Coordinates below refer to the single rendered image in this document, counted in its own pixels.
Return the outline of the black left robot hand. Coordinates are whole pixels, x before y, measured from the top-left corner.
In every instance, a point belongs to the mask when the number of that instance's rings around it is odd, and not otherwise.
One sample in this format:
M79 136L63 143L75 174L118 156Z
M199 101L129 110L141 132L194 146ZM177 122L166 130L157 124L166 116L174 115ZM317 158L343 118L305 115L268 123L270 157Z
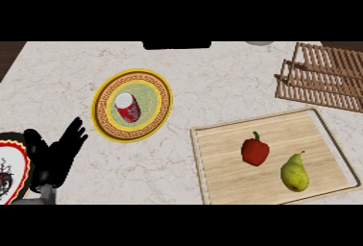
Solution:
M33 164L29 186L32 192L39 193L44 185L60 188L87 138L79 117L72 120L61 137L51 145L33 129L23 131L26 155Z

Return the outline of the red bell pepper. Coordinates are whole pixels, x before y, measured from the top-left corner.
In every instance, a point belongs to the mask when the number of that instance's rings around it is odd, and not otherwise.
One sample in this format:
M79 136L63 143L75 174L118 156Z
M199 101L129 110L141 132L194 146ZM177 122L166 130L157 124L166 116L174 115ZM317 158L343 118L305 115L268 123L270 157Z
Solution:
M253 132L253 137L241 142L240 156L241 161L253 166L259 166L270 154L270 146L261 141L259 134Z

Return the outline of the wooden tray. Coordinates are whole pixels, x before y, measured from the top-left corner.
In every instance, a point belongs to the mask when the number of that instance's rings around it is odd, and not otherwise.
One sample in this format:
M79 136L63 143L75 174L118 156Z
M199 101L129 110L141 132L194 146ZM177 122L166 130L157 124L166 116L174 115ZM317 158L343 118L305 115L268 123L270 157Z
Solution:
M241 142L259 135L270 154L259 166L241 161ZM317 109L302 108L190 130L202 202L296 204L363 189L363 178L345 157ZM302 155L308 188L290 191L280 166Z

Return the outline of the wooden tiered shelf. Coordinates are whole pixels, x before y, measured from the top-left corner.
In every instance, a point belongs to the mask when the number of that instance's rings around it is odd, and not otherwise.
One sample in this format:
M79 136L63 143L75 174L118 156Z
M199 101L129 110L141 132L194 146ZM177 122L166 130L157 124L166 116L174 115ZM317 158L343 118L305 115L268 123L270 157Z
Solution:
M274 77L275 98L363 113L363 52L298 42Z

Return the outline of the white red-rimmed patterned plate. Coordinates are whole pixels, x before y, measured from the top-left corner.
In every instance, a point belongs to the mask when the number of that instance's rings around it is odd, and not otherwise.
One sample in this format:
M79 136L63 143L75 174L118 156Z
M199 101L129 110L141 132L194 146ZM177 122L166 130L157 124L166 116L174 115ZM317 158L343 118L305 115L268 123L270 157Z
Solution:
M30 170L22 133L0 133L0 205L23 198Z

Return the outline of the red can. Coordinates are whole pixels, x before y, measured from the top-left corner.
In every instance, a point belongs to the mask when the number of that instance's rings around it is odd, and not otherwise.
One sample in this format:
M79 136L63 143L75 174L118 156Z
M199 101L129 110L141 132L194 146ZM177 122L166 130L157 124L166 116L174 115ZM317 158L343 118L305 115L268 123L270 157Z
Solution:
M126 123L134 123L140 118L140 108L134 96L122 93L115 99L115 108Z

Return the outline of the yellow and brown patterned plate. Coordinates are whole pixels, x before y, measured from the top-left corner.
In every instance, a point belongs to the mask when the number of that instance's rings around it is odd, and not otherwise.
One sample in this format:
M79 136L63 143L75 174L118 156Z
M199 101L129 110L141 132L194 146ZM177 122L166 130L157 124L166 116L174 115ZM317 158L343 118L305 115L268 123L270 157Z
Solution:
M115 74L92 96L90 119L112 141L131 143L150 136L169 115L172 93L159 73L132 68Z

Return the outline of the black appliance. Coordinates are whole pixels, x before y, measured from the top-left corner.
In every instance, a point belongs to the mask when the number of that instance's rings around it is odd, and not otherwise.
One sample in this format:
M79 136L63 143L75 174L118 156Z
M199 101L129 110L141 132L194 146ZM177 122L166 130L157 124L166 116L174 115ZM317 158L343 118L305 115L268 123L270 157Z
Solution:
M143 48L146 50L165 49L205 49L211 46L209 41L144 41Z

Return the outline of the green pear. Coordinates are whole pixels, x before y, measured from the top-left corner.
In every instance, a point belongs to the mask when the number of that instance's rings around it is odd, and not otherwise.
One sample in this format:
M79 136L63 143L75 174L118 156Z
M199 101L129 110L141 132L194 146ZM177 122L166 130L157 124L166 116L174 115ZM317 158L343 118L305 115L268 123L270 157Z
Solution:
M293 192L302 192L308 187L308 173L303 168L302 153L293 154L280 167L280 180Z

